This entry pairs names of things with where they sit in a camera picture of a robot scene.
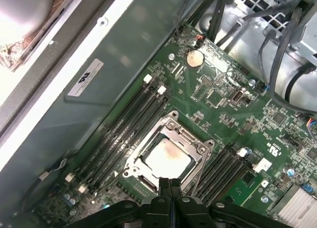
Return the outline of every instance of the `gray cable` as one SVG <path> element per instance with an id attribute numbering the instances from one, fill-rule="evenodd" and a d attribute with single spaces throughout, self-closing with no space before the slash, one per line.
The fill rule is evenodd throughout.
<path id="1" fill-rule="evenodd" d="M 288 44 L 289 44 L 291 38 L 292 38 L 292 35 L 293 35 L 294 31 L 296 30 L 296 28 L 301 20 L 301 17 L 302 17 L 302 10 L 298 7 L 293 11 L 291 20 L 289 21 L 289 23 L 287 25 L 285 34 L 282 36 L 280 44 L 277 48 L 276 55 L 275 55 L 275 58 L 274 58 L 274 61 L 272 64 L 272 68 L 271 68 L 270 78 L 269 78 L 269 83 L 270 83 L 269 93 L 270 93 L 272 100 L 275 103 L 279 104 L 280 106 L 282 106 L 286 109 L 298 111 L 298 112 L 304 113 L 304 114 L 315 115 L 315 114 L 317 114 L 317 112 L 291 105 L 275 93 L 277 76 L 278 76 L 279 69 L 280 69 L 280 66 L 281 66 L 281 63 L 283 60 L 283 56 L 285 54 L 285 51 L 288 47 Z"/>
<path id="2" fill-rule="evenodd" d="M 244 21 L 249 21 L 252 18 L 256 18 L 256 17 L 264 17 L 264 16 L 268 16 L 268 15 L 275 15 L 278 14 L 280 12 L 291 12 L 293 10 L 293 8 L 295 7 L 295 5 L 297 4 L 298 1 L 290 1 L 288 3 L 285 3 L 283 5 L 277 6 L 277 7 L 272 7 L 268 10 L 263 10 L 263 11 L 259 11 L 259 12 L 255 12 L 253 14 L 250 14 L 248 16 L 243 17 L 242 19 Z M 222 46 L 227 40 L 230 39 L 231 36 L 234 35 L 234 33 L 236 33 L 239 29 L 240 29 L 241 25 L 236 23 L 231 29 L 230 31 L 227 33 L 227 35 L 225 35 L 218 43 L 217 46 L 220 47 Z"/>
<path id="3" fill-rule="evenodd" d="M 261 76 L 263 79 L 263 82 L 266 86 L 268 86 L 268 81 L 266 79 L 266 75 L 265 75 L 265 70 L 263 67 L 263 50 L 266 47 L 266 45 L 269 43 L 270 40 L 274 39 L 276 37 L 276 31 L 274 30 L 270 30 L 267 35 L 266 38 L 264 39 L 260 49 L 259 49 L 259 53 L 258 53 L 258 64 L 259 64 L 259 68 L 260 68 L 260 72 L 261 72 Z"/>

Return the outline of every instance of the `sticker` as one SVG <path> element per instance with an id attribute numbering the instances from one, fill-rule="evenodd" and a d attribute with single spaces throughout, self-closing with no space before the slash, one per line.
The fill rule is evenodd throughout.
<path id="1" fill-rule="evenodd" d="M 88 84 L 93 80 L 98 71 L 104 65 L 99 59 L 94 59 L 94 61 L 90 64 L 88 69 L 81 75 L 80 79 L 76 82 L 73 88 L 67 94 L 68 96 L 79 97 Z"/>

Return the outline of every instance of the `chip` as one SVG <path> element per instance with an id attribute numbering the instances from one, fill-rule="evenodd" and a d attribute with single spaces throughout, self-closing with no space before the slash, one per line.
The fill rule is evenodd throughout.
<path id="1" fill-rule="evenodd" d="M 254 178 L 255 176 L 250 173 L 250 172 L 247 172 L 243 177 L 242 177 L 242 180 L 245 181 L 247 184 L 249 184 L 252 179 Z"/>
<path id="2" fill-rule="evenodd" d="M 250 123 L 245 123 L 243 126 L 246 130 L 250 130 L 253 126 Z"/>
<path id="3" fill-rule="evenodd" d="M 208 97 L 208 101 L 210 101 L 216 107 L 220 104 L 222 99 L 223 97 L 215 91 L 213 91 L 212 94 Z"/>
<path id="4" fill-rule="evenodd" d="M 280 177 L 281 181 L 283 181 L 284 183 L 288 183 L 291 179 L 287 174 L 282 174 Z"/>
<path id="5" fill-rule="evenodd" d="M 309 150 L 306 155 L 311 160 L 315 160 L 317 158 L 317 149 L 311 148 L 311 150 Z"/>
<path id="6" fill-rule="evenodd" d="M 276 124 L 281 125 L 282 122 L 284 121 L 285 116 L 282 113 L 277 113 L 273 117 L 273 120 L 275 121 Z"/>

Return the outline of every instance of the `white label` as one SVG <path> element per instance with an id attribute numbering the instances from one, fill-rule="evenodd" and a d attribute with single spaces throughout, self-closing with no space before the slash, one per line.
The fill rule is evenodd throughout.
<path id="1" fill-rule="evenodd" d="M 73 88 L 69 91 L 67 95 L 79 97 L 103 65 L 104 63 L 101 62 L 99 59 L 94 59 L 94 61 L 90 64 L 90 66 L 83 73 L 83 75 L 81 75 L 79 80 L 76 82 L 76 84 L 73 86 Z"/>
<path id="2" fill-rule="evenodd" d="M 269 152 L 270 152 L 274 157 L 277 157 L 277 156 L 279 156 L 279 155 L 282 154 L 282 153 L 281 153 L 277 148 L 275 148 L 274 146 L 271 146 L 271 147 L 270 147 Z"/>

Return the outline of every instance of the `capacitor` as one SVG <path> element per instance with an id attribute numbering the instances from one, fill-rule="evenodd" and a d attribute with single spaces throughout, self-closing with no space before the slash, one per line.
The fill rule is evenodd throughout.
<path id="1" fill-rule="evenodd" d="M 295 170 L 293 168 L 284 167 L 283 173 L 287 174 L 289 177 L 292 177 L 295 175 Z"/>
<path id="2" fill-rule="evenodd" d="M 69 212 L 69 214 L 71 215 L 71 216 L 75 216 L 76 215 L 76 210 L 71 210 L 70 212 Z"/>
<path id="3" fill-rule="evenodd" d="M 73 206 L 76 204 L 76 200 L 75 200 L 74 198 L 71 198 L 71 199 L 69 199 L 68 201 L 69 201 L 69 203 L 70 203 L 71 205 L 73 205 Z"/>
<path id="4" fill-rule="evenodd" d="M 68 201 L 70 199 L 70 195 L 68 193 L 65 193 L 63 195 L 63 198 Z"/>

